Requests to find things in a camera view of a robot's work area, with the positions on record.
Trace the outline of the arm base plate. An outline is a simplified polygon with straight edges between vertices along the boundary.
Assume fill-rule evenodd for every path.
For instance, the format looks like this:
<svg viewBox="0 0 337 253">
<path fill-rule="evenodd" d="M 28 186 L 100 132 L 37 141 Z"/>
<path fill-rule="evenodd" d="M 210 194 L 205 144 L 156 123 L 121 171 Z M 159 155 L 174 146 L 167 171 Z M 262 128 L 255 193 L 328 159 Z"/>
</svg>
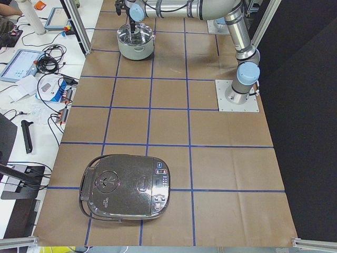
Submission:
<svg viewBox="0 0 337 253">
<path fill-rule="evenodd" d="M 209 34 L 217 34 L 217 35 L 230 34 L 224 18 L 218 18 L 216 20 L 208 20 L 207 29 Z"/>
<path fill-rule="evenodd" d="M 219 111 L 259 113 L 254 88 L 247 94 L 238 94 L 232 89 L 232 82 L 232 80 L 215 80 Z"/>
</svg>

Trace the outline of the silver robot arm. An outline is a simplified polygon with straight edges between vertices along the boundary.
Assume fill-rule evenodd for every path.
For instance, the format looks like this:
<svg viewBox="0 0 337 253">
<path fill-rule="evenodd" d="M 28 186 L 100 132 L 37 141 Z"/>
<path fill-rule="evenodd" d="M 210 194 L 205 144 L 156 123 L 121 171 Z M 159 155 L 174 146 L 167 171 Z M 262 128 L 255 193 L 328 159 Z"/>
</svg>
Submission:
<svg viewBox="0 0 337 253">
<path fill-rule="evenodd" d="M 229 34 L 236 50 L 236 76 L 225 91 L 226 99 L 237 105 L 244 104 L 253 94 L 253 85 L 260 76 L 260 53 L 251 41 L 245 21 L 242 1 L 121 1 L 116 3 L 132 22 L 145 18 L 187 17 L 207 22 L 210 34 Z"/>
</svg>

